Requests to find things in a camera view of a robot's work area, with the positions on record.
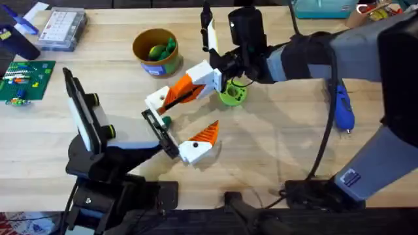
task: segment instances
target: green circuit board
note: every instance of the green circuit board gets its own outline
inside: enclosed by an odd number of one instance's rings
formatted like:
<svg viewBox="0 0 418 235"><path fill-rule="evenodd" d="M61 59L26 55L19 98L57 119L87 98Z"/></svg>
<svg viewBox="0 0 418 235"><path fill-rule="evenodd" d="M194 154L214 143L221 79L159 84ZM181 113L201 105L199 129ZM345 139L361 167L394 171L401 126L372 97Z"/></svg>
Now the green circuit board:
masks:
<svg viewBox="0 0 418 235"><path fill-rule="evenodd" d="M16 97L19 90L24 90L23 99L28 101L41 100L50 80L55 61L12 62L0 80L0 101L9 101Z"/></svg>

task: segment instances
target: gray robot arm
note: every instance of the gray robot arm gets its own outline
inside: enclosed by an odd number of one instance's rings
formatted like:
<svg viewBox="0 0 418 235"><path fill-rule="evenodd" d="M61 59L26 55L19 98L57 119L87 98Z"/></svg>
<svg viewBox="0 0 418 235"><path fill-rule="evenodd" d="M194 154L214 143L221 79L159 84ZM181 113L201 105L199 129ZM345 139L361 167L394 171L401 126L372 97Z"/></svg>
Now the gray robot arm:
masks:
<svg viewBox="0 0 418 235"><path fill-rule="evenodd" d="M393 64L392 66L395 66L396 62L394 61L396 60L413 60L412 58L408 59L407 55L404 58L388 59L385 54L394 54L393 51L403 48L404 51L411 50L411 54L416 55L417 48L412 46L408 49L408 40L404 37L405 35L414 37L418 34L417 24L417 13L410 12L331 36L329 43L337 57L339 78L365 79L371 82L382 82L383 85L385 102L383 125L358 154L331 179L331 182L343 194L346 194L344 196L348 196L356 202L366 200L380 189L418 167L416 138L411 137L410 134L403 134L405 130L400 131L400 125L394 123L396 116L393 116L394 114L402 114L410 119L416 114L405 113L405 110L394 108L396 102L405 102L400 101L398 97L404 96L402 98L405 99L407 95L402 94L403 91L393 85L388 87L388 84L393 84L396 80L399 80L399 83L404 81L394 76L393 70L385 68L388 67L388 61ZM397 43L392 44L392 47L395 48L389 48L388 44L385 44L392 39L389 33L393 35L398 33L395 41ZM301 79L300 74L299 77L292 77L289 69L285 67L289 65L289 62L285 61L289 60L287 58L289 53L285 54L284 51L286 47L293 46L291 43L280 46L267 58L268 70L273 82ZM331 69L328 64L320 64L315 61L310 63L309 59L305 62L309 72L307 78L330 78ZM413 72L408 72L411 68L407 66L398 68L403 71L399 73L399 77L403 77L405 80L409 79L407 82L413 86L416 82L412 81L412 78L416 76ZM410 128L416 128L416 124L411 123Z"/></svg>

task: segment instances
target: wooden table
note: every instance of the wooden table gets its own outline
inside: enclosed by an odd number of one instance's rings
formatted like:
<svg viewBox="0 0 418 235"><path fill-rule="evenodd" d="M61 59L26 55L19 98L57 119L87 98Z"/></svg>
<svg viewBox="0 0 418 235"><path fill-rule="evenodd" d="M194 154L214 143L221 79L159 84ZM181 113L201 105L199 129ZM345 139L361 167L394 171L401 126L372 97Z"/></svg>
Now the wooden table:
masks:
<svg viewBox="0 0 418 235"><path fill-rule="evenodd" d="M213 8L220 52L233 48L227 15L233 8ZM293 34L283 7L260 7L269 44ZM99 94L108 115L141 118L146 95L173 85L193 65L208 59L202 52L199 8L87 10L89 24L75 52L43 52L39 60L57 61L44 99L25 108L0 109L0 212L63 210L74 183L65 173L67 148L76 127L67 107L62 67L79 77L86 92ZM43 28L49 12L35 25ZM340 31L340 20L299 20L302 33ZM162 27L178 38L184 65L175 76L156 79L132 53L142 31ZM333 131L318 175L339 171L379 127L383 115L381 85L346 80L356 116L352 134ZM247 101L226 108L212 95L169 111L179 141L220 120L217 150L198 168L170 160L163 152L134 169L148 180L180 183L179 209L215 208L225 191L241 191L253 206L276 199L285 180L303 179L317 154L327 120L322 80L253 84ZM368 206L418 206L418 173L413 172L374 195Z"/></svg>

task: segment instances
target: blue pen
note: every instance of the blue pen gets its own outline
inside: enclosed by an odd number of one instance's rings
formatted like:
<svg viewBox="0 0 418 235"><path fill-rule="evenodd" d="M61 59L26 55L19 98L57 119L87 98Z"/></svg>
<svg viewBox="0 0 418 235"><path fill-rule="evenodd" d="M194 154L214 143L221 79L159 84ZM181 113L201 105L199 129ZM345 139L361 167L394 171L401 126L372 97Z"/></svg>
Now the blue pen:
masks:
<svg viewBox="0 0 418 235"><path fill-rule="evenodd" d="M38 34L39 30L35 26L33 26L31 24L31 22L29 22L25 18L20 17L19 15L17 15L17 13L15 13L8 6L6 6L4 4L2 4L1 6L7 12L7 14L12 16L13 19L16 20L16 22L18 22L18 24L20 24L28 33L30 33L32 35L37 35Z"/></svg>
<svg viewBox="0 0 418 235"><path fill-rule="evenodd" d="M328 92L331 91L330 80L327 81ZM342 80L338 81L336 108L335 108L335 125L341 130L350 133L354 129L355 116L351 108L350 98L347 89Z"/></svg>

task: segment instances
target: blue tool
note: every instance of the blue tool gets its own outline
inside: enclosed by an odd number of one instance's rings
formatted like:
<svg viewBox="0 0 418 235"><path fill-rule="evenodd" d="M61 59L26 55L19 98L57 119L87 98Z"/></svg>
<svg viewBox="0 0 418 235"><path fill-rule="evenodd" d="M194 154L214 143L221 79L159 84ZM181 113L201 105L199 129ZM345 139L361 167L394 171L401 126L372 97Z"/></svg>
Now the blue tool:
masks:
<svg viewBox="0 0 418 235"><path fill-rule="evenodd" d="M327 81L328 92L332 92L330 80ZM350 98L344 82L339 80L337 85L337 97L335 108L335 126L350 133L354 129L355 116L351 108Z"/></svg>
<svg viewBox="0 0 418 235"><path fill-rule="evenodd" d="M40 55L40 51L11 25L0 24L0 46L27 60Z"/></svg>
<svg viewBox="0 0 418 235"><path fill-rule="evenodd" d="M17 13L15 13L12 9L10 9L10 7L8 7L4 4L2 4L1 6L7 12L7 14L12 16L13 19L16 20L16 22L18 22L18 24L20 24L28 33L30 33L32 35L37 35L38 34L39 30L35 26L33 26L31 24L31 22L29 22L25 18L20 17L19 15L17 15Z"/></svg>

